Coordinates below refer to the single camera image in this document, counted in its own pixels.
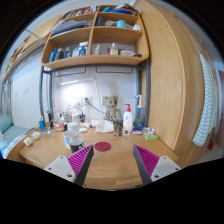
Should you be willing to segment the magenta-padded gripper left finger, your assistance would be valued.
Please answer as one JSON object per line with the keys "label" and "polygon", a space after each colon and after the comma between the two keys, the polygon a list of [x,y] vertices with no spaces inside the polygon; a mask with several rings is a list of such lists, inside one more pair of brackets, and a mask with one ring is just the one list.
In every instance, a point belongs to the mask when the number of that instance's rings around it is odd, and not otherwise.
{"label": "magenta-padded gripper left finger", "polygon": [[45,171],[83,186],[93,155],[93,146],[89,145],[68,157],[59,156],[45,168]]}

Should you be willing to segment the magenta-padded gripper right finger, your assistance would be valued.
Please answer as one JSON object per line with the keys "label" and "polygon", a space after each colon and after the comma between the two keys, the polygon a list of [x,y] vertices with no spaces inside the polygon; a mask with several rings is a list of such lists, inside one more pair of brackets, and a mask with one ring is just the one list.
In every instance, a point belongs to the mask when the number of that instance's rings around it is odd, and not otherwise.
{"label": "magenta-padded gripper right finger", "polygon": [[159,157],[137,145],[133,147],[133,155],[144,185],[180,170],[180,167],[168,156]]}

